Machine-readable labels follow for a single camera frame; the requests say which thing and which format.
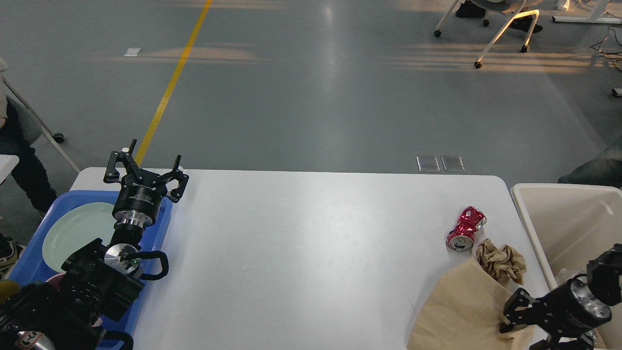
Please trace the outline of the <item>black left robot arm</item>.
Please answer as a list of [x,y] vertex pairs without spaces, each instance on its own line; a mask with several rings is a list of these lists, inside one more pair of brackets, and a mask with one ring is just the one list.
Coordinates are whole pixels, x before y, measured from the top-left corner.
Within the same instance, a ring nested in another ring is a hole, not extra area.
[[140,168],[132,155],[136,142],[113,151],[104,173],[104,182],[121,187],[110,242],[96,238],[72,253],[62,264],[57,286],[27,284],[2,302],[3,350],[95,350],[105,340],[121,341],[123,350],[133,348],[129,333],[109,331],[96,322],[101,316],[122,319],[146,281],[168,275],[167,255],[143,250],[140,241],[157,222],[162,200],[180,201],[189,181],[180,155],[162,175]]

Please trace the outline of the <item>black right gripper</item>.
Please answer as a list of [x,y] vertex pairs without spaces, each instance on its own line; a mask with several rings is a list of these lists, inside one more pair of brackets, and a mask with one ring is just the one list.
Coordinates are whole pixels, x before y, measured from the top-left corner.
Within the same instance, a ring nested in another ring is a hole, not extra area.
[[536,325],[551,336],[577,338],[547,337],[531,344],[529,350],[593,350],[596,342],[587,332],[611,321],[612,305],[613,279],[575,275],[543,297],[531,297],[518,288],[504,304],[499,332]]

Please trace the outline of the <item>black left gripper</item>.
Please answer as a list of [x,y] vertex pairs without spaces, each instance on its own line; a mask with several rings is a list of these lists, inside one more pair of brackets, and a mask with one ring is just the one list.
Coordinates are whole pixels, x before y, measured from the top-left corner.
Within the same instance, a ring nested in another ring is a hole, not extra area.
[[[133,151],[137,139],[132,139],[129,148],[121,151],[111,151],[103,182],[106,184],[118,183],[121,185],[119,197],[116,200],[112,215],[116,224],[130,224],[140,228],[148,228],[155,224],[162,199],[168,198],[178,203],[184,195],[189,176],[180,168],[181,155],[177,155],[173,168],[167,173],[158,175],[158,182],[148,181],[141,183],[141,168],[133,158]],[[118,164],[121,164],[126,175],[121,177]],[[177,187],[168,189],[167,184],[177,182]]]

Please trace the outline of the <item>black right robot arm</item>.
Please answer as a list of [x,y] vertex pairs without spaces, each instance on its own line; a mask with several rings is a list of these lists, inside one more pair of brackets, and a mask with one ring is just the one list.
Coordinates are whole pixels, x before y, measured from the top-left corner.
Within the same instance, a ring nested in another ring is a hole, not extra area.
[[611,321],[611,307],[621,303],[621,263],[621,244],[614,244],[587,263],[586,281],[575,275],[543,297],[518,288],[504,304],[499,332],[537,325],[548,336],[531,350],[592,350],[589,332]]

